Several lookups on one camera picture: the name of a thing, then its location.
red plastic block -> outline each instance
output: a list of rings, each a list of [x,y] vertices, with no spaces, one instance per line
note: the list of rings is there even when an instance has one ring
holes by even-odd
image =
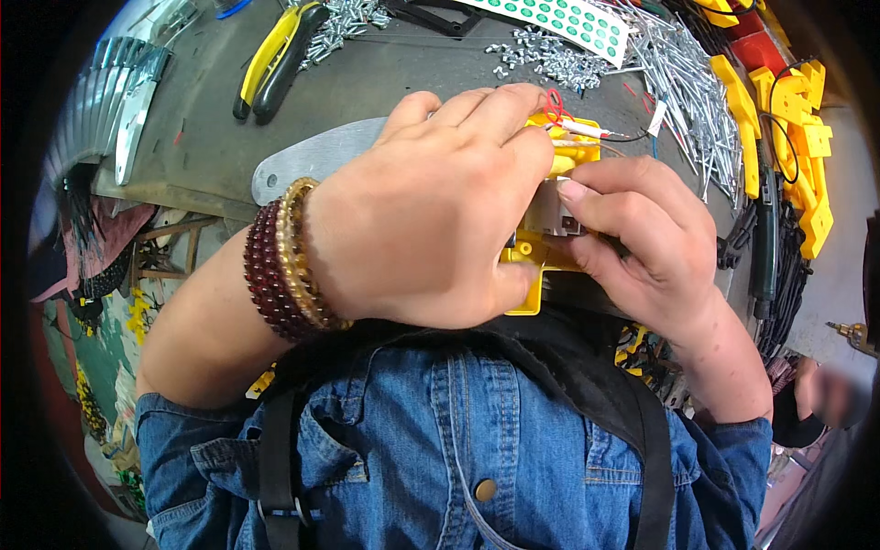
[[[776,75],[785,69],[785,61],[766,31],[734,40],[730,43],[730,50],[749,72],[767,67]]]
[[[740,5],[735,9],[742,9],[742,6]],[[744,38],[749,34],[764,31],[764,22],[761,21],[761,17],[758,15],[757,11],[751,11],[745,15],[737,15],[737,18],[739,19],[739,25],[729,26],[724,29],[724,33],[727,34],[727,40],[734,41]]]

red beaded bracelet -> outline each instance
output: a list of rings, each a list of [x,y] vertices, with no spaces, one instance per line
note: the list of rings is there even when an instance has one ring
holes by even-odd
[[[279,201],[272,201],[260,209],[247,233],[245,279],[251,300],[272,330],[288,341],[301,341],[319,329],[299,311],[284,284],[275,242],[275,222],[280,206]]]

gold beaded bracelet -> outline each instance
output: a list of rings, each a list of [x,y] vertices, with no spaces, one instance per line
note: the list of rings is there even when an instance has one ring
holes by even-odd
[[[275,245],[288,292],[309,323],[324,330],[346,328],[348,323],[324,303],[305,254],[303,205],[305,196],[318,184],[312,178],[299,178],[284,192],[275,220]]]

wooden stool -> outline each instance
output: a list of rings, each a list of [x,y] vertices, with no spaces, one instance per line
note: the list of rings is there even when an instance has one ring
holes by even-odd
[[[192,222],[184,222],[174,225],[166,225],[153,231],[147,231],[135,236],[135,251],[131,254],[130,282],[131,287],[137,287],[137,282],[143,278],[156,279],[186,279],[195,270],[195,251],[199,242],[199,233],[202,227],[212,225],[219,218],[215,216],[194,220]],[[140,243],[146,242],[152,238],[164,237],[165,235],[177,235],[189,231],[189,248],[187,249],[187,263],[184,272],[180,271],[163,271],[159,269],[140,269],[141,253]]]

denim shirt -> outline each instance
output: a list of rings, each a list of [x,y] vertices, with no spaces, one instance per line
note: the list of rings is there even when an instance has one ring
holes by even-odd
[[[160,547],[269,548],[262,405],[195,410],[149,393],[136,416]],[[749,548],[770,423],[667,417],[667,547]],[[322,548],[624,548],[640,509],[642,465],[624,441],[482,352],[375,350],[311,396],[297,449]],[[483,502],[484,480],[496,490]]]

